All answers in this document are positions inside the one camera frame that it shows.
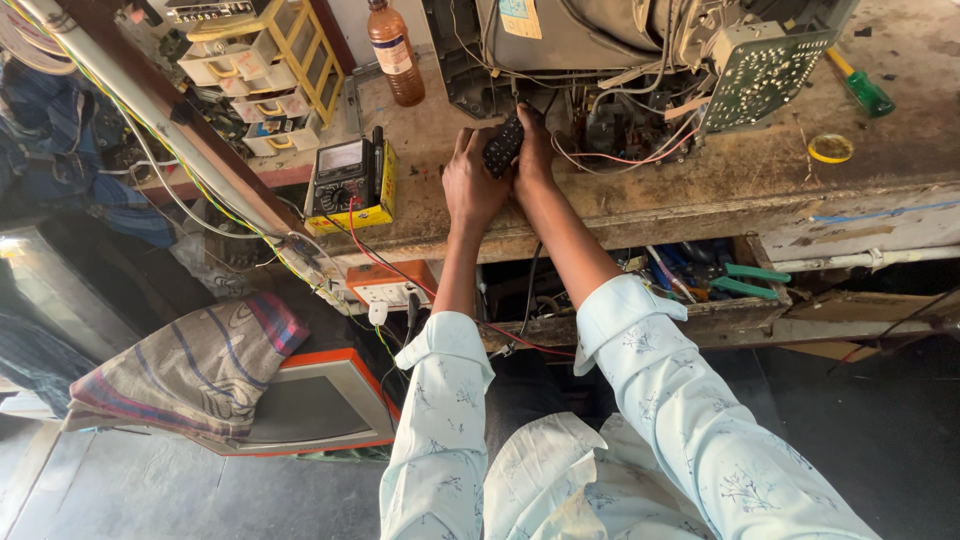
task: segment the white plug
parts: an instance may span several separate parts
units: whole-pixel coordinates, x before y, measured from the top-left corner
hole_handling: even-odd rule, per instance
[[[389,305],[382,300],[370,302],[370,311],[367,312],[367,317],[370,319],[370,324],[378,327],[387,322],[388,307]]]

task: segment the yellow box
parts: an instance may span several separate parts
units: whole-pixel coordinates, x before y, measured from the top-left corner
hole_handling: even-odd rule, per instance
[[[380,187],[380,204],[375,207],[357,210],[353,213],[353,228],[369,227],[370,225],[382,225],[394,221],[394,203],[396,202],[396,152],[389,139],[383,141],[383,183]],[[313,179],[316,171],[310,171],[310,188],[307,190],[306,200],[310,208],[304,211],[310,211],[313,206]],[[336,221],[341,227],[350,229],[350,212],[335,213],[330,219]],[[338,233],[337,226],[330,223],[323,216],[307,217],[306,224],[313,228],[314,233]]]

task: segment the left hand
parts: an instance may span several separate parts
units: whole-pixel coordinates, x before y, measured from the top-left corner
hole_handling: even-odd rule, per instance
[[[457,135],[453,158],[444,169],[444,194],[450,211],[450,232],[482,237],[510,194],[514,171],[495,179],[483,164],[483,147],[496,129],[464,128]]]

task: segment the remote control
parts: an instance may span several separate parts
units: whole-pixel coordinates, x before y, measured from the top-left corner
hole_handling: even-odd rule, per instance
[[[529,103],[527,106],[537,117],[537,123],[544,125],[546,117],[543,113]],[[500,178],[507,171],[514,158],[519,155],[521,144],[523,144],[523,124],[520,123],[516,113],[513,113],[506,122],[497,127],[496,135],[483,148],[484,165],[494,178]]]

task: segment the plastic bottle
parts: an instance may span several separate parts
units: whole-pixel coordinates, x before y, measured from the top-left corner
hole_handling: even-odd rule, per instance
[[[423,101],[426,91],[407,36],[407,25],[403,23],[400,13],[387,5],[387,0],[368,2],[371,13],[367,20],[367,32],[376,59],[387,75],[396,104],[413,107]]]

